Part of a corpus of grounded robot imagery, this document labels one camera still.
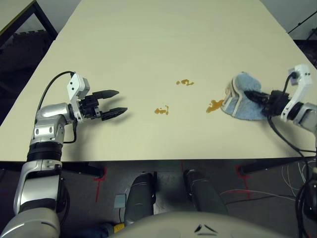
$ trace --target white wall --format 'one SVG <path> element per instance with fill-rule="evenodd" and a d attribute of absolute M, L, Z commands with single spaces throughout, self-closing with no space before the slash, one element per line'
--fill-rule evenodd
<path fill-rule="evenodd" d="M 60 32 L 80 0 L 38 0 L 42 10 L 57 32 Z M 261 0 L 286 32 L 317 10 L 316 0 Z M 295 40 L 308 37 L 312 28 L 317 27 L 317 14 L 293 31 Z M 35 16 L 31 16 L 17 32 L 43 29 Z"/>
<path fill-rule="evenodd" d="M 289 32 L 317 10 L 316 0 L 261 0 L 279 24 Z M 317 14 L 290 33 L 294 40 L 306 39 L 317 27 Z"/>
<path fill-rule="evenodd" d="M 57 32 L 66 24 L 76 6 L 81 0 L 37 0 L 41 9 L 50 20 Z M 44 29 L 39 20 L 33 14 L 18 30 L 19 32 L 37 31 Z"/>

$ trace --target electrical cable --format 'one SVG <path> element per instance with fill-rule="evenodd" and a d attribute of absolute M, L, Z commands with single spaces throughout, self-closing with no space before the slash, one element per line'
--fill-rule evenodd
<path fill-rule="evenodd" d="M 290 143 L 288 140 L 285 139 L 285 137 L 276 129 L 273 121 L 272 121 L 272 117 L 267 117 L 267 122 L 269 124 L 269 126 L 272 128 L 272 130 L 286 143 L 288 144 L 293 150 L 295 150 L 301 157 L 304 158 L 304 155 L 301 153 L 301 150 L 299 148 L 297 148 L 295 145 L 293 145 L 292 143 Z"/>
<path fill-rule="evenodd" d="M 65 195 L 66 195 L 66 209 L 63 218 L 60 221 L 60 225 L 62 226 L 68 216 L 69 208 L 70 208 L 70 196 L 66 187 L 64 187 Z"/>
<path fill-rule="evenodd" d="M 281 197 L 293 197 L 291 195 L 278 195 Z M 248 201 L 255 201 L 255 200 L 261 200 L 261 199 L 266 199 L 266 198 L 272 198 L 272 197 L 276 197 L 276 196 L 265 196 L 265 197 L 258 197 L 258 198 L 251 198 L 251 199 L 244 199 L 244 200 L 237 200 L 237 201 L 232 201 L 232 202 L 227 202 L 225 203 L 225 205 L 229 205 L 229 204 L 233 204 L 233 203 L 238 203 L 238 202 L 248 202 Z"/>
<path fill-rule="evenodd" d="M 77 119 L 74 119 L 74 122 L 73 122 L 74 139 L 72 141 L 64 141 L 64 144 L 71 144 L 71 143 L 76 142 L 76 139 L 77 139 L 77 124 L 78 124 Z"/>
<path fill-rule="evenodd" d="M 287 165 L 287 179 L 288 179 L 288 183 L 289 183 L 289 186 L 290 186 L 290 188 L 291 188 L 291 191 L 292 191 L 292 194 L 294 195 L 294 197 L 296 197 L 296 194 L 294 193 L 294 190 L 293 190 L 293 187 L 292 187 L 292 185 L 291 185 L 291 179 L 290 179 L 290 177 L 289 177 L 289 171 L 288 171 L 288 168 L 289 168 L 289 165 Z"/>
<path fill-rule="evenodd" d="M 285 94 L 286 89 L 287 89 L 287 85 L 289 80 L 291 79 L 291 77 L 295 78 L 296 75 L 295 72 L 292 72 L 286 79 L 282 94 L 280 95 L 280 97 L 277 99 L 277 101 Z M 312 152 L 309 150 L 302 150 L 299 149 L 298 147 L 296 147 L 295 145 L 293 145 L 292 143 L 290 143 L 288 140 L 286 140 L 286 138 L 276 129 L 273 121 L 272 121 L 272 117 L 267 117 L 267 122 L 270 125 L 270 127 L 272 128 L 272 130 L 286 143 L 288 144 L 293 150 L 295 150 L 304 160 L 305 165 L 307 166 L 306 169 L 306 177 L 304 177 L 302 170 L 300 169 L 300 165 L 298 163 L 298 167 L 299 167 L 299 172 L 301 174 L 301 177 L 303 179 L 304 185 L 301 187 L 301 189 L 299 190 L 296 199 L 295 199 L 295 210 L 296 210 L 296 218 L 297 218 L 297 225 L 298 225 L 298 232 L 299 232 L 299 238 L 303 237 L 303 234 L 306 238 L 308 238 L 307 232 L 304 228 L 304 222 L 303 222 L 303 206 L 304 206 L 304 200 L 305 200 L 305 191 L 306 191 L 306 186 L 309 182 L 309 164 L 307 162 L 307 159 L 304 157 L 304 155 L 301 153 L 301 151 L 303 152 Z"/>
<path fill-rule="evenodd" d="M 70 76 L 72 76 L 74 74 L 73 71 L 65 71 L 65 72 L 62 72 L 62 73 L 59 73 L 58 75 L 56 75 L 50 82 L 49 84 L 47 85 L 46 89 L 44 90 L 42 96 L 41 96 L 41 99 L 39 101 L 39 105 L 38 105 L 38 108 L 36 110 L 36 114 L 37 112 L 41 109 L 41 106 L 42 106 L 42 103 L 44 101 L 44 98 L 48 92 L 48 90 L 50 89 L 51 85 L 55 82 L 55 80 L 57 80 L 59 77 L 61 77 L 62 75 L 64 74 L 70 74 Z M 74 143 L 77 139 L 77 120 L 75 119 L 74 122 L 73 122 L 73 134 L 74 134 L 74 139 L 72 141 L 65 141 L 64 144 L 71 144 L 71 143 Z"/>
<path fill-rule="evenodd" d="M 299 188 L 294 188 L 294 187 L 292 187 L 287 181 L 286 181 L 286 179 L 285 179 L 285 177 L 284 177 L 284 173 L 283 173 L 283 166 L 282 166 L 282 178 L 283 178 L 283 180 L 284 180 L 284 182 L 286 183 L 286 185 L 288 186 L 288 187 L 290 187 L 291 189 L 293 189 L 293 190 L 299 190 Z"/>
<path fill-rule="evenodd" d="M 263 193 L 263 194 L 267 194 L 267 195 L 271 195 L 271 196 L 275 196 L 275 197 L 281 197 L 281 198 L 285 198 L 285 199 L 288 199 L 288 200 L 291 200 L 291 201 L 295 201 L 295 199 L 289 198 L 289 197 L 285 197 L 283 195 L 277 195 L 277 194 L 273 194 L 273 193 L 269 193 L 269 192 L 263 192 L 263 191 L 255 191 L 255 190 L 248 190 L 248 189 L 238 189 L 238 188 L 221 192 L 219 195 L 223 195 L 225 193 L 233 192 L 233 191 L 248 191 L 248 192 Z"/>
<path fill-rule="evenodd" d="M 121 220 L 121 208 L 119 208 L 119 220 L 120 220 L 120 223 L 122 223 L 122 220 Z"/>
<path fill-rule="evenodd" d="M 42 106 L 42 103 L 44 101 L 44 98 L 49 90 L 49 88 L 51 87 L 51 85 L 55 82 L 55 80 L 57 80 L 59 77 L 61 77 L 62 75 L 64 74 L 67 74 L 69 73 L 70 75 L 74 74 L 73 71 L 65 71 L 65 72 L 62 72 L 62 73 L 59 73 L 58 75 L 56 75 L 50 82 L 49 84 L 47 85 L 46 89 L 44 90 L 42 96 L 41 96 L 41 99 L 40 99 L 40 102 L 39 102 L 39 105 L 38 105 L 38 109 L 36 110 L 36 113 L 41 109 L 41 106 Z"/>

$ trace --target white table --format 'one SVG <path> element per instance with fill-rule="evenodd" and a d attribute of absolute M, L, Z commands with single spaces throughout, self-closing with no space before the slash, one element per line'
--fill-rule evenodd
<path fill-rule="evenodd" d="M 1 160 L 26 160 L 41 94 L 65 70 L 85 76 L 90 93 L 120 92 L 100 101 L 103 111 L 128 111 L 78 125 L 78 141 L 64 145 L 62 161 L 297 156 L 266 121 L 206 109 L 240 71 L 269 93 L 281 90 L 287 70 L 300 63 L 310 65 L 314 81 L 303 101 L 316 104 L 316 70 L 258 0 L 82 0 L 0 127 Z M 195 84 L 176 85 L 183 79 Z M 60 78 L 44 105 L 68 102 L 68 81 Z M 165 105 L 169 115 L 154 113 Z M 309 132 L 291 122 L 276 126 L 297 146 L 314 148 Z"/>

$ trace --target brown stain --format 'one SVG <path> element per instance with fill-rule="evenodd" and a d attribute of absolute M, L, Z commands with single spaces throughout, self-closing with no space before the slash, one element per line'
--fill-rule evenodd
<path fill-rule="evenodd" d="M 180 84 L 180 83 L 185 84 L 186 86 L 190 86 L 190 85 L 193 85 L 193 84 L 194 84 L 194 82 L 191 82 L 191 83 L 190 83 L 188 79 L 183 79 L 183 80 L 181 80 L 181 81 L 177 81 L 177 82 L 176 82 L 176 85 L 178 85 L 178 84 Z"/>
<path fill-rule="evenodd" d="M 220 100 L 219 102 L 216 102 L 215 100 L 212 100 L 211 104 L 209 104 L 211 107 L 207 108 L 206 113 L 210 113 L 219 109 L 222 106 L 223 101 L 224 100 Z"/>
<path fill-rule="evenodd" d="M 154 111 L 155 114 L 165 114 L 165 115 L 168 115 L 168 109 L 169 109 L 169 106 L 168 105 L 165 105 L 166 106 L 166 110 L 165 109 L 162 109 L 162 108 L 156 108 L 156 110 Z"/>

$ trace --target floor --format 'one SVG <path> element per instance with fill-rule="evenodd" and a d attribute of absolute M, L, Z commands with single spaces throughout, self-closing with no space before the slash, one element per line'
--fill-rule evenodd
<path fill-rule="evenodd" d="M 158 173 L 155 214 L 194 210 L 192 203 L 188 200 L 182 177 L 183 171 L 186 169 L 196 169 L 202 172 L 210 179 L 219 193 L 231 189 L 248 188 L 277 195 L 292 195 L 290 188 L 283 181 L 281 167 L 256 172 L 245 178 L 239 177 L 236 165 L 250 162 L 250 160 L 103 162 L 98 164 L 106 168 L 105 180 L 101 182 L 95 181 L 91 176 L 64 171 L 63 177 L 66 179 L 71 205 L 67 219 L 61 228 L 62 237 L 69 237 L 79 229 L 89 228 L 95 224 L 119 223 L 119 210 L 113 208 L 115 195 L 123 193 L 128 195 L 133 180 L 143 171 L 157 171 Z M 302 182 L 296 163 L 289 166 L 289 175 L 292 186 L 299 188 Z M 286 168 L 284 168 L 284 176 L 287 177 Z M 5 171 L 0 181 L 1 230 L 13 216 L 12 205 L 18 178 L 18 172 Z M 249 194 L 235 192 L 225 193 L 221 197 L 225 203 L 230 203 L 227 204 L 227 208 L 231 216 L 258 224 L 288 237 L 297 237 L 294 202 L 279 197 L 252 200 L 266 196 L 266 194 L 255 192 Z M 307 219 L 305 222 L 311 237 L 315 238 L 317 236 L 316 225 Z"/>
<path fill-rule="evenodd" d="M 45 32 L 32 32 L 16 35 L 11 48 L 0 51 L 0 65 L 5 65 L 0 68 L 0 123 L 50 44 Z M 310 49 L 310 45 L 305 45 L 305 48 Z M 314 49 L 311 48 L 308 52 L 313 63 L 317 59 Z M 282 167 L 263 170 L 247 177 L 238 176 L 236 166 L 250 162 L 250 160 L 103 162 L 98 164 L 98 166 L 106 168 L 106 177 L 103 181 L 95 181 L 91 176 L 64 171 L 63 177 L 66 179 L 70 193 L 71 206 L 68 217 L 61 228 L 62 237 L 69 237 L 80 229 L 99 223 L 119 223 L 119 210 L 113 208 L 115 195 L 122 193 L 128 195 L 134 178 L 143 171 L 157 171 L 158 173 L 155 214 L 194 209 L 188 200 L 183 183 L 182 173 L 186 169 L 197 169 L 204 173 L 219 193 L 231 189 L 250 189 L 279 195 L 292 195 L 290 188 L 283 180 Z M 286 167 L 283 168 L 283 172 L 287 179 Z M 0 171 L 1 231 L 13 217 L 13 199 L 18 178 L 19 172 Z M 295 188 L 299 188 L 302 184 L 297 163 L 290 164 L 289 178 Z M 253 222 L 289 237 L 297 237 L 294 202 L 280 197 L 253 200 L 266 196 L 267 194 L 256 192 L 234 191 L 225 193 L 221 197 L 225 203 L 229 203 L 227 208 L 231 216 Z M 123 219 L 124 210 L 122 209 L 120 212 Z M 305 220 L 305 224 L 311 237 L 317 237 L 316 225 L 310 220 Z"/>

